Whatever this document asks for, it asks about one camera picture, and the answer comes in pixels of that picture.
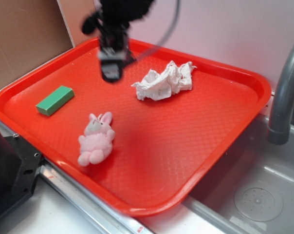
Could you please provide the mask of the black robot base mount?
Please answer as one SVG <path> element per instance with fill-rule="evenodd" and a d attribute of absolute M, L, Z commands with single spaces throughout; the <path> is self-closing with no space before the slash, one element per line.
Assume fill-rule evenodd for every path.
<path fill-rule="evenodd" d="M 42 153 L 19 135 L 0 133 L 0 220 L 34 193 Z"/>

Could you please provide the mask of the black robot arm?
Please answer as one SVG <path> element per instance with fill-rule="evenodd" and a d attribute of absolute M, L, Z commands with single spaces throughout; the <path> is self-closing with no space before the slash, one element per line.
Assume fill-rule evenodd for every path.
<path fill-rule="evenodd" d="M 135 61 L 128 44 L 130 22 L 142 19 L 152 6 L 152 0 L 101 0 L 100 8 L 84 19 L 84 35 L 100 32 L 98 59 L 102 79 L 117 82 L 123 69 Z"/>

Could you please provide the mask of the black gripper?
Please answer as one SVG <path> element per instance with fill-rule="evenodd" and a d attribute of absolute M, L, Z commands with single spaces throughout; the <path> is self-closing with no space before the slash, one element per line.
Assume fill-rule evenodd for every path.
<path fill-rule="evenodd" d="M 129 49 L 128 27 L 127 22 L 118 25 L 108 24 L 102 11 L 95 11 L 81 26 L 81 31 L 85 35 L 92 34 L 96 29 L 100 32 L 98 58 L 102 79 L 106 82 L 119 81 L 123 77 L 124 65 L 136 61 Z"/>

